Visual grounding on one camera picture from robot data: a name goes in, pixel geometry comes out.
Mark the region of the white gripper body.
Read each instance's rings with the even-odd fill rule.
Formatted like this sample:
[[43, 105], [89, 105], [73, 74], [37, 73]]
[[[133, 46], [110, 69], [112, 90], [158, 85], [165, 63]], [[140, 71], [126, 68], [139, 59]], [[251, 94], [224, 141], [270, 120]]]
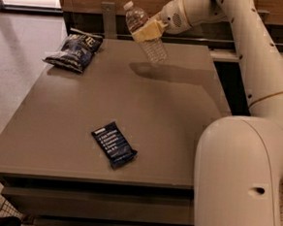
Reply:
[[177, 35], [190, 29], [183, 0], [170, 1], [161, 10], [160, 18], [166, 24], [166, 32], [172, 35]]

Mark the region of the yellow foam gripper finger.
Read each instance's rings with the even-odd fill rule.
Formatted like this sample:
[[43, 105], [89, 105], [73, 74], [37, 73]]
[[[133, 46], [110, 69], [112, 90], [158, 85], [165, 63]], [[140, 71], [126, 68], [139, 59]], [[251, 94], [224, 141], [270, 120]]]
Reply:
[[168, 24], [161, 19], [161, 13], [158, 13], [132, 33], [133, 40], [140, 43], [159, 39], [163, 36], [167, 26]]

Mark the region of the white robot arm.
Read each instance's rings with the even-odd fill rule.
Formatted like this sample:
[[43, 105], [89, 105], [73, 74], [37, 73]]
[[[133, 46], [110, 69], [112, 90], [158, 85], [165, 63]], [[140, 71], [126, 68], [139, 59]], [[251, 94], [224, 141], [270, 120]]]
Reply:
[[247, 94], [248, 116], [207, 126], [194, 163], [195, 226], [280, 226], [283, 58], [254, 0], [172, 0], [133, 33], [136, 42], [227, 19]]

